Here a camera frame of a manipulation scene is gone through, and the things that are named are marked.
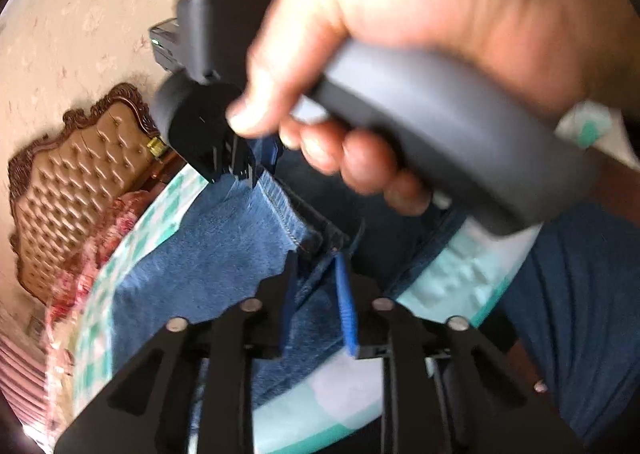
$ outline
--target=tufted headboard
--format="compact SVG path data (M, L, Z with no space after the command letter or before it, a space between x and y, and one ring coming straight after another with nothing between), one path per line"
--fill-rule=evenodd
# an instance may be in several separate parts
M44 135L9 161L17 278L46 303L62 261L88 235L114 198L152 167L147 148L158 131L140 93L122 83L89 115L69 110L62 132Z

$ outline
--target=hand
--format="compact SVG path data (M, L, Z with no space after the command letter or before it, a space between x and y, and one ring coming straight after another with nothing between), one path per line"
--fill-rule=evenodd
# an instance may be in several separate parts
M557 119L580 100L606 103L619 93L620 71L633 68L628 35L638 24L628 0L274 0L248 54L247 89L227 116L245 136L279 127L284 144L300 147L317 170L339 171L357 192L383 191L399 212L417 215L430 193L410 171L398 170L382 138L289 116L346 37L440 47L493 76L540 116ZM630 80L628 87L636 85Z

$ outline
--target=beige wall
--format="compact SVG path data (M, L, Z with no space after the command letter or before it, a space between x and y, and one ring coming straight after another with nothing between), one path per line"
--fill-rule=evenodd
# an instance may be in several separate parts
M62 113L89 107L126 80L148 101L164 75L147 29L172 17L176 0L14 0L0 16L0 162L56 132ZM15 280L8 243L8 178L0 182L0 304L28 323L32 302Z

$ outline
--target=jeans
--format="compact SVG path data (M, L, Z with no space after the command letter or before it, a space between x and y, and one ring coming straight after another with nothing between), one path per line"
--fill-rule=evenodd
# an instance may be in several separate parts
M640 384L640 228L575 206L542 227L500 306L562 418L590 443Z
M114 369L171 317L213 319L252 296L260 280L282 271L287 251L296 250L289 344L281 360L254 363L258 406L304 379L342 345L331 267L335 251L353 253L353 270L393 296L415 280L463 219L455 209L435 206L421 217L399 216L381 196L357 196L339 177L322 176L292 151L278 160L276 176L262 171L255 189L223 176L116 289Z

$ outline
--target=ornate wood carving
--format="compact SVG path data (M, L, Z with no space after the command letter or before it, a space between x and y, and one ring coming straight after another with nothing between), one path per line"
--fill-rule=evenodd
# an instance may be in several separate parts
M95 103L89 114L85 113L82 109L74 109L66 111L62 115L62 121L65 127L60 133L54 137L49 137L48 134L42 136L39 139L34 140L26 147L18 151L14 157L9 160L8 173L9 173L9 203L11 206L11 215L14 218L15 224L15 204L28 189L31 183L31 168L33 167L33 158L41 151L47 151L48 149L54 149L64 142L71 133L76 129L85 129L86 127L93 126L97 123L98 119L107 111L114 103L122 102L129 106L136 116L136 120L140 125L142 131L145 132L149 138L159 135L158 129L154 124L154 121L149 114L149 106L142 100L140 92L135 86L128 82L121 82L116 84L107 95L102 97ZM22 283L22 259L20 258L20 236L17 231L17 227L9 237L12 250L17 256L16 259L16 274L20 284L33 295Z

